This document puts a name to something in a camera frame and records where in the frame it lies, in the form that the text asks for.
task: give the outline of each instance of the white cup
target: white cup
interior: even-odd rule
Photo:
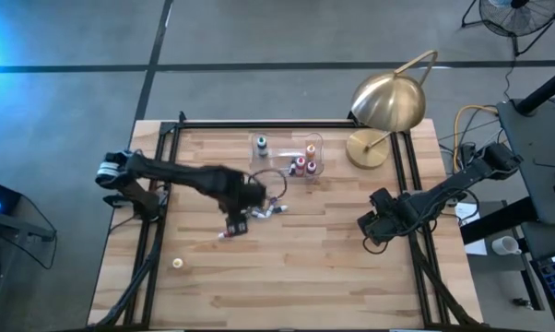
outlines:
[[[492,242],[492,250],[497,255],[520,255],[519,243],[511,236],[503,236]]]

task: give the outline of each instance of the pink bottle cap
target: pink bottle cap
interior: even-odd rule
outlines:
[[[306,160],[304,159],[304,157],[299,157],[296,159],[296,166],[300,167],[304,167],[304,164],[306,163]]]

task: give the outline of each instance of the clear plastic container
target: clear plastic container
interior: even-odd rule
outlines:
[[[257,139],[261,136],[267,142],[267,154],[264,157],[259,155],[257,147]],[[258,172],[264,169],[278,169],[288,175],[292,161],[298,157],[306,158],[306,148],[311,144],[315,148],[312,161],[316,163],[316,171],[313,174],[307,174],[306,170],[304,170],[304,175],[289,176],[289,179],[316,179],[325,170],[325,165],[323,164],[323,137],[317,133],[309,135],[253,133],[251,135],[251,171]]]

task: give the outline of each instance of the small yellow object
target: small yellow object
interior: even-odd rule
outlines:
[[[181,268],[183,266],[183,260],[181,258],[173,259],[173,267]]]
[[[306,160],[313,160],[315,151],[316,148],[312,144],[306,147]]]

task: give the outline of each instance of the concrete floor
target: concrete floor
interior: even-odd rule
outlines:
[[[429,49],[442,61],[510,61],[507,39],[484,27],[459,29],[468,3],[175,0],[159,62],[399,62]],[[162,8],[163,0],[0,1],[0,65],[146,65]],[[555,26],[520,59],[555,60]],[[145,118],[174,119],[180,110],[194,119],[343,118],[355,87],[379,71],[158,73]],[[438,136],[452,133],[461,106],[503,101],[507,71],[434,69],[424,88]],[[554,74],[555,67],[518,67],[510,95],[524,97]],[[50,271],[14,253],[0,287],[1,331],[85,325],[112,214],[93,178],[104,152],[126,146],[144,81],[144,72],[0,74],[0,184],[30,196],[59,234]],[[474,124],[491,119],[481,114]],[[488,125],[466,140],[480,144],[497,130]],[[514,201],[525,187],[514,177],[476,192]],[[487,323],[555,330],[549,313],[505,305],[513,293],[523,296],[516,282],[505,290],[508,276],[473,275]]]

